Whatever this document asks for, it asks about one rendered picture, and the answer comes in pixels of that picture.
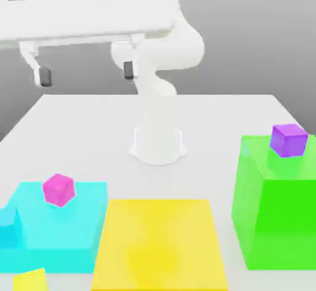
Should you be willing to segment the large cyan box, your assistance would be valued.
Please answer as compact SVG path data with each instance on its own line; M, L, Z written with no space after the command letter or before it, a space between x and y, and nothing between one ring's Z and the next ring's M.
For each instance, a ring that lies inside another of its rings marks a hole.
M9 200L22 222L22 239L0 247L0 273L43 268L47 273L90 274L99 248L108 193L105 182L77 182L64 207L45 202L42 184L22 182Z

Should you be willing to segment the small magenta cube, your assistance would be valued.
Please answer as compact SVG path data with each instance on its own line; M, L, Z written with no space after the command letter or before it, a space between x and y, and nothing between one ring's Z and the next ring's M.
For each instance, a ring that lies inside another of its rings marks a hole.
M42 189L45 201L60 208L76 195L74 180L61 174L50 177L43 183Z

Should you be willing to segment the large green box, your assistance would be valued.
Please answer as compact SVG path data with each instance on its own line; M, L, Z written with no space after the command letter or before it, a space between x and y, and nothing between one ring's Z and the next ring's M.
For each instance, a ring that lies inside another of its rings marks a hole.
M232 220L248 270L316 270L316 137L281 158L265 135L243 136Z

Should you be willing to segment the large yellow box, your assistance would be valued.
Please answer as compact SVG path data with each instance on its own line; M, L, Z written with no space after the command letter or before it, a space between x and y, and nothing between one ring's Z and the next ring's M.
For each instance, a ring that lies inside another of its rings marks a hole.
M209 201L110 200L91 291L228 291Z

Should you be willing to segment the small cyan cube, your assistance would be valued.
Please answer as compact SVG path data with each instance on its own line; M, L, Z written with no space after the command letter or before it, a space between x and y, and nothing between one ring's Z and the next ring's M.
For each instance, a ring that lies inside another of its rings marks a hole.
M22 239L22 223L15 206L0 209L0 248L16 248Z

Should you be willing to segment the small purple cube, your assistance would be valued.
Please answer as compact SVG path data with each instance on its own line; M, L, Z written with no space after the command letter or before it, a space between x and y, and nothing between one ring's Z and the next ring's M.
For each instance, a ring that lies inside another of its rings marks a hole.
M277 124L272 128L270 147L281 158L303 156L309 134L297 124Z

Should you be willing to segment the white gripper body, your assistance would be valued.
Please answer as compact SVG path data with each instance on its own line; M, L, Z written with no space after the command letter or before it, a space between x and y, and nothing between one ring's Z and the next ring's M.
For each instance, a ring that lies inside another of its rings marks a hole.
M0 0L0 43L89 43L164 36L177 0Z

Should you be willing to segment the small yellow cube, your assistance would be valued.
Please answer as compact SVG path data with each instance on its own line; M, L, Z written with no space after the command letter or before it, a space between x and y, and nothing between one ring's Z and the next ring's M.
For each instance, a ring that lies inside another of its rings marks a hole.
M45 269L36 269L14 276L13 291L49 291Z

